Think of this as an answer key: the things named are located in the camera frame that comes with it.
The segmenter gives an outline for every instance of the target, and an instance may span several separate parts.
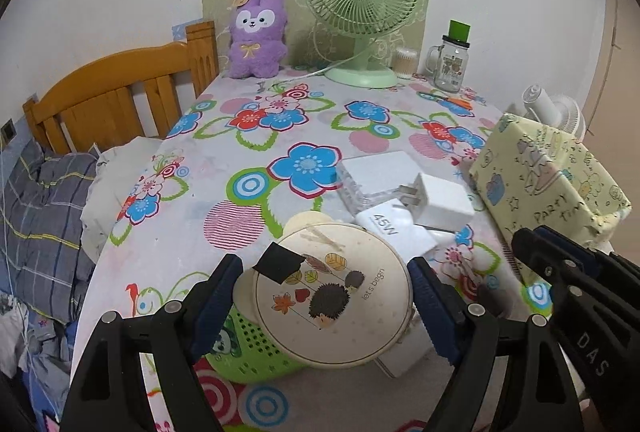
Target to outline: fan base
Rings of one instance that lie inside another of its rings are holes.
[[[389,88],[398,84],[394,72],[377,62],[369,62],[366,70],[339,65],[330,68],[324,75],[331,81],[364,88]]]

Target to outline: wallpaper sheet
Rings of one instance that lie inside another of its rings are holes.
[[[292,66],[325,66],[328,62],[353,56],[353,39],[326,30],[316,22],[313,13],[306,7],[305,0],[285,0],[289,23],[285,33],[289,54],[282,62]],[[424,35],[424,20],[429,0],[422,0],[409,24],[398,31],[379,38],[374,46],[374,55],[387,65],[396,47],[411,47],[420,51]],[[226,52],[230,35],[229,18],[233,7],[242,0],[202,0],[202,16],[216,24],[216,39],[220,69],[228,66]]]

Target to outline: beige door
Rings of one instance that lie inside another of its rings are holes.
[[[611,244],[616,253],[640,264],[640,6],[636,0],[607,0],[600,60],[584,111],[588,121],[584,144],[633,205]]]

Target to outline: beige container lid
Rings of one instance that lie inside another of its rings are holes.
[[[254,303],[261,328],[284,352],[313,367],[353,367],[402,335],[411,282],[382,239],[327,222],[299,229],[280,245],[307,260],[282,285],[255,275]]]

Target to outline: orange maple leaf illustration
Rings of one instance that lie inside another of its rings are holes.
[[[274,295],[273,301],[275,302],[275,304],[271,309],[274,309],[274,311],[282,311],[283,315],[287,314],[287,311],[289,311],[290,307],[296,305],[296,303],[291,300],[291,295],[289,293],[284,293],[283,296]]]

